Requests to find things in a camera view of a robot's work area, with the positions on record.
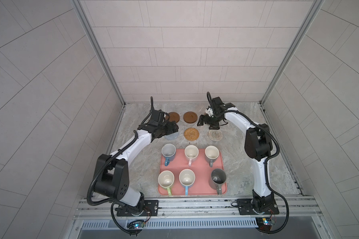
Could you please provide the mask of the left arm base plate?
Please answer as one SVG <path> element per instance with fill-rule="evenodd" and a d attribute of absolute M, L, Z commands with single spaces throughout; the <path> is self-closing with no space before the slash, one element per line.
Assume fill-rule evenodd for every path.
<path fill-rule="evenodd" d="M 143 217 L 143 216 L 157 216 L 158 214 L 158 200 L 140 200 L 136 206 L 128 204 L 119 205 L 114 210 L 118 217 Z"/>

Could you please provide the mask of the blue floral mug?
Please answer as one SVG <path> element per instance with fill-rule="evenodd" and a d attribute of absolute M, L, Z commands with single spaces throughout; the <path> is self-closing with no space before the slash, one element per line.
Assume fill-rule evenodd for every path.
<path fill-rule="evenodd" d="M 170 143 L 165 144 L 162 147 L 161 152 L 162 152 L 162 156 L 165 158 L 165 163 L 164 163 L 165 166 L 168 166 L 175 159 L 176 151 L 177 148 Z"/>

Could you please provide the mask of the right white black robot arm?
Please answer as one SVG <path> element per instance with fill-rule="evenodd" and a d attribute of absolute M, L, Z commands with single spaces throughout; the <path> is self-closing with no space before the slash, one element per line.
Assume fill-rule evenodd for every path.
<path fill-rule="evenodd" d="M 279 213 L 272 210 L 275 207 L 275 195 L 282 198 L 286 207 L 284 223 L 277 229 L 271 230 L 269 225 L 261 225 L 257 231 L 268 235 L 281 232 L 289 220 L 289 205 L 286 198 L 275 191 L 269 181 L 268 163 L 280 153 L 280 146 L 276 138 L 270 133 L 269 126 L 265 123 L 258 124 L 247 115 L 240 112 L 234 104 L 223 103 L 220 97 L 212 98 L 210 92 L 206 94 L 209 107 L 203 122 L 210 125 L 210 129 L 219 129 L 219 122 L 227 120 L 245 133 L 244 150 L 249 158 L 252 159 L 252 171 L 254 176 L 254 187 L 252 190 L 251 209 L 260 215 L 270 213 L 270 219 L 274 219 Z"/>

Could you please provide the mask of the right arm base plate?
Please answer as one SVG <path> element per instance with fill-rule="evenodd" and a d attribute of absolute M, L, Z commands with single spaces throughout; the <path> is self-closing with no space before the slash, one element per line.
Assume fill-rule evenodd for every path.
<path fill-rule="evenodd" d="M 271 202 L 268 206 L 265 206 L 262 209 L 254 209 L 252 204 L 252 199 L 237 199 L 235 202 L 231 203 L 231 206 L 236 207 L 239 210 L 240 215 L 270 215 L 270 214 L 279 214 L 279 208 L 277 204 Z"/>

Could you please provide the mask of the white mug pink handle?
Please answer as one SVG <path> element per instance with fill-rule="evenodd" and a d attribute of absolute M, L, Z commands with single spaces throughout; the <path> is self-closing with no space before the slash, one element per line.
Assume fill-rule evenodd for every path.
<path fill-rule="evenodd" d="M 197 160 L 199 150 L 195 145 L 188 145 L 184 149 L 185 157 L 188 160 L 188 166 L 191 167 L 192 163 Z"/>

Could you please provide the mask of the white mug grey handle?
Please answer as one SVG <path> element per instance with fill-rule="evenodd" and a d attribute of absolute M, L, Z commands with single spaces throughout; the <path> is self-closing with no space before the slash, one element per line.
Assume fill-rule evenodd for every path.
<path fill-rule="evenodd" d="M 219 157 L 219 150 L 215 146 L 208 146 L 205 148 L 204 151 L 205 154 L 205 160 L 208 163 L 209 167 L 213 167 L 213 163 L 218 159 Z"/>

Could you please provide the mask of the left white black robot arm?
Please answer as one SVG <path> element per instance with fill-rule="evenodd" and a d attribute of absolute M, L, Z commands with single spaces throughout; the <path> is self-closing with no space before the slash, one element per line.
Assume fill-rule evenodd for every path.
<path fill-rule="evenodd" d="M 134 136 L 120 149 L 110 155 L 98 157 L 93 179 L 89 185 L 86 200 L 90 206 L 107 202 L 126 207 L 133 215 L 144 211 L 144 194 L 129 186 L 129 165 L 153 140 L 173 134 L 179 130 L 175 121 L 169 121 L 168 113 L 151 108 Z"/>

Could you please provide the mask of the rattan woven round coaster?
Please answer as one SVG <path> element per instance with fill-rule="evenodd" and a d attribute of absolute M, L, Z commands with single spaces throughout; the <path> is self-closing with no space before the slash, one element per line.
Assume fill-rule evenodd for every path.
<path fill-rule="evenodd" d="M 199 131 L 196 128 L 188 128 L 184 131 L 184 137 L 188 141 L 195 141 L 199 138 Z"/>

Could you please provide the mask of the brown wooden coaster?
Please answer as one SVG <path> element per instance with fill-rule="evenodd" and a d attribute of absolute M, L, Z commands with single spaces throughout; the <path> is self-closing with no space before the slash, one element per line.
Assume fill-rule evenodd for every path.
<path fill-rule="evenodd" d="M 195 112 L 186 112 L 183 115 L 183 120 L 186 123 L 195 123 L 198 120 L 198 116 Z"/>
<path fill-rule="evenodd" d="M 166 120 L 169 122 L 178 123 L 180 121 L 180 116 L 177 112 L 170 112 L 168 116 L 166 116 Z"/>

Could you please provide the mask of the grey woven round coaster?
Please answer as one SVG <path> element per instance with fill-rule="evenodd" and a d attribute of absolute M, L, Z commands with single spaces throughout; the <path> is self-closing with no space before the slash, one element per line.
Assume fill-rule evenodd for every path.
<path fill-rule="evenodd" d="M 167 140 L 174 140 L 179 136 L 179 132 L 174 132 L 172 134 L 166 135 L 164 136 L 165 139 Z"/>

